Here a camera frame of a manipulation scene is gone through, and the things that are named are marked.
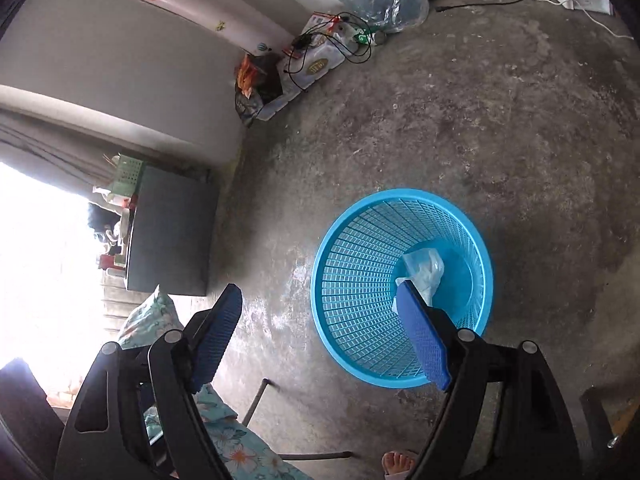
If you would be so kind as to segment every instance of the teal floral clothing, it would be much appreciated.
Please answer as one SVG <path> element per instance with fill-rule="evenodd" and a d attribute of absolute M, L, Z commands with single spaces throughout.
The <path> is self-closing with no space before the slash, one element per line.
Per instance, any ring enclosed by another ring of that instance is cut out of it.
<path fill-rule="evenodd" d="M 158 287 L 129 315 L 117 341 L 122 348 L 147 346 L 174 329 L 183 330 L 184 326 L 173 300 Z M 213 446 L 234 480 L 312 480 L 240 424 L 238 414 L 222 401 L 211 384 L 205 384 L 193 397 Z M 155 407 L 146 411 L 145 425 L 149 438 L 162 431 Z"/>

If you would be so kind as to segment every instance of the gray curtain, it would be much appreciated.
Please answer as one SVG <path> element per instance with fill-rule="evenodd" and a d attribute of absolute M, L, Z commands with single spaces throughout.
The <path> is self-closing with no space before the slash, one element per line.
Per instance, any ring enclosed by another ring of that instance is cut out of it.
<path fill-rule="evenodd" d="M 122 151 L 98 137 L 0 109 L 0 162 L 116 211 L 93 188 L 113 179 L 114 168 L 104 156 Z"/>

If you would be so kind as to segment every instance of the blue gripper pad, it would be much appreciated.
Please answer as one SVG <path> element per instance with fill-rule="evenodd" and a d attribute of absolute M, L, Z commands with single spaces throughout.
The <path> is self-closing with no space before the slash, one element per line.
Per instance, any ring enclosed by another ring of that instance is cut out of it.
<path fill-rule="evenodd" d="M 409 282 L 398 286 L 396 307 L 427 379 L 439 390 L 446 390 L 452 379 L 447 368 L 447 348 L 424 310 L 424 300 Z"/>
<path fill-rule="evenodd" d="M 195 349 L 190 382 L 192 392 L 198 392 L 203 384 L 213 380 L 242 314 L 242 292 L 239 288 L 233 286 L 221 300 L 222 304 L 217 303 L 213 307 L 216 317 Z"/>

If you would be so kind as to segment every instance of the concrete floor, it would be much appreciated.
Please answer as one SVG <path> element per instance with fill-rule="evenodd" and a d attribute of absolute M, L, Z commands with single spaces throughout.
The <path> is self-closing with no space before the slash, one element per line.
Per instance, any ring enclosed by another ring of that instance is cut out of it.
<path fill-rule="evenodd" d="M 276 452 L 358 454 L 297 463 L 317 480 L 381 478 L 385 451 L 421 449 L 442 396 L 351 377 L 309 303 L 335 218 L 375 191 L 415 187 L 475 223 L 495 274 L 485 339 L 537 341 L 584 438 L 588 386 L 606 387 L 612 410 L 640 393 L 639 76 L 634 42 L 581 12 L 455 9 L 255 124 L 219 211 L 212 293 L 198 302 L 227 282 L 244 294 L 215 380 L 222 397 L 242 415 L 268 377 L 279 389 L 251 428 Z"/>

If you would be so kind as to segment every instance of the blue plastic basket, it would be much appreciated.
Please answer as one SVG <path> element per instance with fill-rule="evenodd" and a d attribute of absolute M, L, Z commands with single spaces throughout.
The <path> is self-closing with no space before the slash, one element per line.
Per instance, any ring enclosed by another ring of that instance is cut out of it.
<path fill-rule="evenodd" d="M 402 255 L 435 248 L 444 275 L 433 306 L 482 334 L 494 291 L 489 254 L 460 209 L 416 189 L 392 189 L 351 206 L 324 237 L 311 281 L 314 320 L 340 365 L 367 383 L 411 388 L 429 382 L 392 308 Z"/>

